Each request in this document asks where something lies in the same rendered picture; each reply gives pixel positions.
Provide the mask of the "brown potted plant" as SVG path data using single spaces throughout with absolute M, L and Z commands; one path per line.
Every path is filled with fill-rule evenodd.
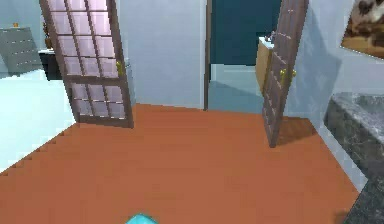
M 53 49 L 52 40 L 50 38 L 50 34 L 49 34 L 49 30 L 48 30 L 48 26 L 47 26 L 46 22 L 43 22 L 43 31 L 44 31 L 44 35 L 45 35 L 45 45 L 46 45 L 47 49 Z

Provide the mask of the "brown glass pane door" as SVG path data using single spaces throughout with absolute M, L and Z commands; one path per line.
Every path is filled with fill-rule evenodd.
M 116 0 L 39 0 L 75 121 L 134 126 Z M 118 75 L 116 61 L 124 74 Z

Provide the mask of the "grey marble counter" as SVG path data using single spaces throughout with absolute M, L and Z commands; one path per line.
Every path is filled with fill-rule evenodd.
M 367 178 L 343 224 L 384 224 L 384 94 L 333 94 L 324 125 Z

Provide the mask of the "black side table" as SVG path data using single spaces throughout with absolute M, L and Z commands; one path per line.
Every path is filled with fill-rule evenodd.
M 38 52 L 42 66 L 44 68 L 48 81 L 61 80 L 62 76 L 58 63 L 56 61 L 55 52 L 50 49 L 43 49 Z

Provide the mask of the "brown panelled wooden door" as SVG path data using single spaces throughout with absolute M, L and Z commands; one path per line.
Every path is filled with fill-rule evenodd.
M 282 0 L 271 55 L 271 66 L 264 91 L 262 116 L 268 144 L 274 148 L 291 82 L 280 84 L 280 71 L 294 70 L 309 0 Z

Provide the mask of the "grey chest of drawers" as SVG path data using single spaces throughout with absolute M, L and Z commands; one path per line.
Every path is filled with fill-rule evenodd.
M 0 55 L 10 76 L 42 68 L 29 27 L 0 29 Z

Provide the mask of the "framed brown white picture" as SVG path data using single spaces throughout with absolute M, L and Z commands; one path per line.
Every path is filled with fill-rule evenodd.
M 384 60 L 384 0 L 355 0 L 341 46 Z

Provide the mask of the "tan white top cabinet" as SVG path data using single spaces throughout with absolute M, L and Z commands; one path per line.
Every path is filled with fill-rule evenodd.
M 260 92 L 264 93 L 274 45 L 264 37 L 259 38 L 255 72 Z

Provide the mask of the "turquoise cloth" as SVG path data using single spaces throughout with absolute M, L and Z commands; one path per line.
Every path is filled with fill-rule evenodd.
M 125 224 L 158 224 L 158 222 L 149 215 L 139 213 L 129 218 Z

